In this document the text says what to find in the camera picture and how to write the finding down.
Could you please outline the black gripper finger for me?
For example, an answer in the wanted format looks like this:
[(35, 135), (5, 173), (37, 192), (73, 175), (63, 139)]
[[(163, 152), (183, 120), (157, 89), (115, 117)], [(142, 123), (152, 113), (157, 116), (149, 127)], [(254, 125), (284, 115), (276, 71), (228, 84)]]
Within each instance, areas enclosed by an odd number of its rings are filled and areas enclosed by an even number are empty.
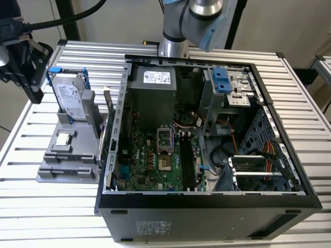
[(23, 89), (31, 103), (40, 104), (43, 98), (43, 92), (40, 88), (34, 91), (32, 88), (31, 81), (25, 75), (20, 73), (12, 73), (1, 69), (1, 80), (4, 83), (13, 82), (16, 86)]
[(27, 57), (28, 88), (39, 89), (47, 70), (48, 62), (53, 54), (51, 46), (29, 40), (29, 53)]

